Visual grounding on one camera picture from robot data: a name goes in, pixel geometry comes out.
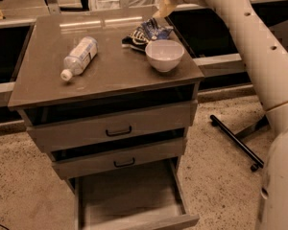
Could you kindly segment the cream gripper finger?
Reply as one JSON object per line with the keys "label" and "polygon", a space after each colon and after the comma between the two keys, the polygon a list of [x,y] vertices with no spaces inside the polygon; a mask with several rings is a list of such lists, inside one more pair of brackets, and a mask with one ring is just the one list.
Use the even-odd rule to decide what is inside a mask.
{"label": "cream gripper finger", "polygon": [[154,13],[154,18],[163,18],[168,16],[176,8],[177,4],[170,0],[160,0],[158,11]]}

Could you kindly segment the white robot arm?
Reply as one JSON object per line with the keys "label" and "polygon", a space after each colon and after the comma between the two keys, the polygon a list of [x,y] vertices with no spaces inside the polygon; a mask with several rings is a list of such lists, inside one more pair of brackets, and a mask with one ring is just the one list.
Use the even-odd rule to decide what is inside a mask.
{"label": "white robot arm", "polygon": [[180,4],[209,7],[224,21],[276,138],[262,175],[255,230],[288,230],[288,53],[251,0],[161,0],[158,17]]}

